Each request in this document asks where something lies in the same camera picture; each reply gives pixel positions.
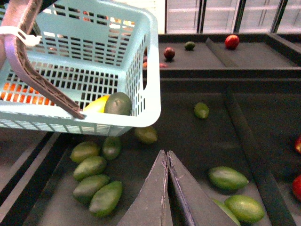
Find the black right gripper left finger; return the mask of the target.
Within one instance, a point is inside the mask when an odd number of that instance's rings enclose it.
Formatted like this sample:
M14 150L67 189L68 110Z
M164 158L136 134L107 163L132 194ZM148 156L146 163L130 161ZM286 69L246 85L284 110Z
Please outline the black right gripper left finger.
M172 226L168 197L168 161L160 150L145 182L119 226Z

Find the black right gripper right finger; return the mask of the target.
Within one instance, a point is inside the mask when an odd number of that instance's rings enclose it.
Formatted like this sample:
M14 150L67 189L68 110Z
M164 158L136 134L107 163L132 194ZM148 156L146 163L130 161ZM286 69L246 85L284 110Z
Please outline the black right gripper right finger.
M204 192L173 151L167 152L169 176L186 226L235 226L236 223Z

